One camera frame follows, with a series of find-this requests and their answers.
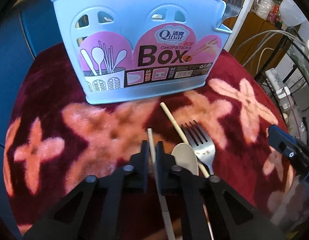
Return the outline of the steel fork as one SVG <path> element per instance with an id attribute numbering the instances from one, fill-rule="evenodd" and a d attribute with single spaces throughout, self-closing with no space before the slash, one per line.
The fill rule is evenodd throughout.
<path id="1" fill-rule="evenodd" d="M 242 9 L 244 0 L 227 0 L 226 9 L 221 18 L 220 24 L 223 24 L 228 18 L 237 17 Z"/>
<path id="2" fill-rule="evenodd" d="M 209 174 L 213 175 L 213 162 L 216 147 L 205 129 L 195 120 L 181 125 L 181 129 L 187 137 L 199 161 L 206 165 Z"/>

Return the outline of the beige plastic spoon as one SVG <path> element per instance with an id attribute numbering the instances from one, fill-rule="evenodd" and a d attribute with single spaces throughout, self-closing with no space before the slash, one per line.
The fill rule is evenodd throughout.
<path id="1" fill-rule="evenodd" d="M 195 156 L 193 148 L 189 144 L 183 142 L 176 145 L 171 155 L 174 156 L 178 166 L 189 170 L 195 176 L 199 175 L 197 157 Z"/>

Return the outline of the blue lower kitchen cabinets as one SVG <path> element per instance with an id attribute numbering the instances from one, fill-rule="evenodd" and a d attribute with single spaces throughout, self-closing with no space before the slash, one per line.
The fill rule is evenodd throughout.
<path id="1" fill-rule="evenodd" d="M 58 113 L 82 90 L 72 70 L 52 5 L 37 11 L 14 9 L 0 25 L 0 196 L 3 148 L 9 124 L 22 116 L 19 143 L 41 118 L 45 135 L 62 127 Z"/>

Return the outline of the white power strip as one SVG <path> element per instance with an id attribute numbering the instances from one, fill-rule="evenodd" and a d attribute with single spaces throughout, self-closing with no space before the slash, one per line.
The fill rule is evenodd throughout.
<path id="1" fill-rule="evenodd" d="M 280 108 L 284 112 L 290 111 L 293 106 L 293 99 L 291 98 L 291 92 L 288 86 L 283 83 L 282 79 L 274 68 L 267 70 L 265 75 L 274 92 L 275 98 L 279 102 Z"/>

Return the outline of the red floral plush tablecloth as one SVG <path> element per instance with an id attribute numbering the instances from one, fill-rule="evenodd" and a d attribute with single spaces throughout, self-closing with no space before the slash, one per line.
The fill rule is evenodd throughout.
<path id="1" fill-rule="evenodd" d="M 104 177 L 125 165 L 148 139 L 170 153 L 181 139 L 162 110 L 179 124 L 197 121 L 216 146 L 214 172 L 267 217 L 289 191 L 295 171 L 267 142 L 281 114 L 254 78 L 222 51 L 206 84 L 184 93 L 90 105 L 63 44 L 41 52 L 18 94 L 6 133 L 3 174 L 21 233 L 86 176 Z"/>

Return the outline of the light blue chopsticks box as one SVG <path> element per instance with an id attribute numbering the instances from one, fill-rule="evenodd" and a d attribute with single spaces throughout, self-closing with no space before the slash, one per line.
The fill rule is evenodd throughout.
<path id="1" fill-rule="evenodd" d="M 51 0 L 92 105 L 200 88 L 232 31 L 223 0 Z"/>

